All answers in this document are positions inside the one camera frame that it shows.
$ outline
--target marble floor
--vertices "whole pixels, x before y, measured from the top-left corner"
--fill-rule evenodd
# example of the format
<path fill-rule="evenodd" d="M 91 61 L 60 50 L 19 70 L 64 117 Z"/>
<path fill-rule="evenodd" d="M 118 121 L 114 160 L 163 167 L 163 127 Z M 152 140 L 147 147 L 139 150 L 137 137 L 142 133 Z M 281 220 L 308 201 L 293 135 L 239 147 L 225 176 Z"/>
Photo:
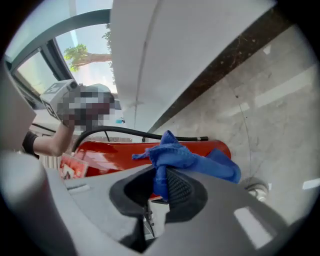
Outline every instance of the marble floor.
<path fill-rule="evenodd" d="M 225 142 L 242 184 L 254 178 L 268 184 L 265 203 L 291 224 L 308 214 L 319 193 L 304 186 L 320 178 L 319 71 L 308 42 L 292 26 L 155 133 Z"/>

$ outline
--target blue cloth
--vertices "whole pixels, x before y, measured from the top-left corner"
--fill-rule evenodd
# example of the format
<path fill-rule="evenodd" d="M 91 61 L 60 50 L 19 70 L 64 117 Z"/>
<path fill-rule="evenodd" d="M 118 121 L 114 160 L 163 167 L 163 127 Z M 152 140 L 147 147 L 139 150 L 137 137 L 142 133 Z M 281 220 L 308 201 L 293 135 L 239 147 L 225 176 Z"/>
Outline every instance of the blue cloth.
<path fill-rule="evenodd" d="M 238 183 L 241 178 L 239 167 L 223 152 L 214 149 L 206 157 L 191 153 L 169 130 L 163 134 L 159 145 L 147 148 L 143 154 L 132 155 L 134 160 L 147 157 L 156 168 L 153 192 L 165 200 L 168 200 L 167 166 L 207 174 L 233 183 Z"/>

